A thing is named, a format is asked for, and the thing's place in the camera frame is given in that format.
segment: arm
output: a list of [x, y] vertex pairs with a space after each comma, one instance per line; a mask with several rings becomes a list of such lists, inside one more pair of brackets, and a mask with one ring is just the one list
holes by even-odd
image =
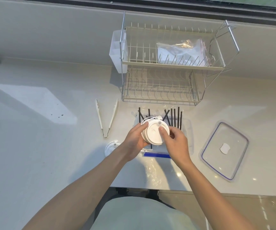
[[80, 229], [125, 163], [134, 159], [147, 145], [141, 136], [147, 126], [148, 122], [133, 127], [121, 145], [94, 169], [53, 197], [23, 230]]
[[256, 230], [221, 193], [205, 178], [190, 159], [188, 141], [181, 130], [169, 127], [170, 137], [160, 127], [170, 157], [186, 176], [189, 185], [207, 220], [215, 230]]

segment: two-tier dish rack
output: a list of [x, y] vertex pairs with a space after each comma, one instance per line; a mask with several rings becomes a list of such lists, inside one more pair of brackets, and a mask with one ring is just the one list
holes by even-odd
[[[220, 73], [230, 70], [228, 65], [239, 53], [234, 28], [226, 20], [216, 31], [133, 22], [127, 25], [124, 12], [119, 41], [123, 100], [197, 105]], [[218, 43], [225, 34], [230, 35], [236, 48], [228, 63]], [[204, 57], [158, 54], [158, 42], [191, 37], [203, 42]]]

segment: black shoe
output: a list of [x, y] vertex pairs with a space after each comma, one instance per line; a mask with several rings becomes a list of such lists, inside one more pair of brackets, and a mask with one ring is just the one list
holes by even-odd
[[150, 198], [150, 199], [159, 201], [158, 193], [159, 193], [159, 190], [157, 190], [157, 189], [149, 189], [149, 192], [148, 192], [146, 198]]
[[127, 196], [128, 189], [123, 187], [116, 187], [117, 194]]

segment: white tongs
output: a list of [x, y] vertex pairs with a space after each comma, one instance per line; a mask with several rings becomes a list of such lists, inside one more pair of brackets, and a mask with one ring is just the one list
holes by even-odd
[[95, 106], [96, 106], [96, 108], [97, 108], [97, 112], [98, 112], [98, 117], [99, 117], [101, 129], [102, 129], [102, 131], [103, 131], [103, 137], [104, 137], [104, 138], [107, 138], [107, 137], [108, 137], [109, 130], [111, 129], [111, 125], [112, 125], [112, 123], [113, 123], [113, 118], [114, 118], [115, 115], [116, 115], [116, 111], [117, 111], [117, 107], [118, 107], [118, 99], [117, 99], [117, 101], [116, 101], [115, 107], [113, 108], [113, 116], [111, 117], [110, 124], [109, 124], [109, 128], [108, 128], [108, 132], [107, 132], [107, 136], [106, 136], [106, 137], [104, 136], [104, 129], [103, 129], [102, 120], [101, 120], [101, 112], [100, 112], [100, 107], [99, 107], [99, 103], [98, 103], [98, 100], [97, 100], [97, 99], [95, 100]]

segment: clear plastic bag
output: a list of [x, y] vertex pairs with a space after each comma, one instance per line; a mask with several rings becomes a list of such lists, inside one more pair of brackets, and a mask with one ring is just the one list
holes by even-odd
[[201, 38], [181, 40], [176, 44], [158, 42], [159, 64], [209, 66], [206, 47]]

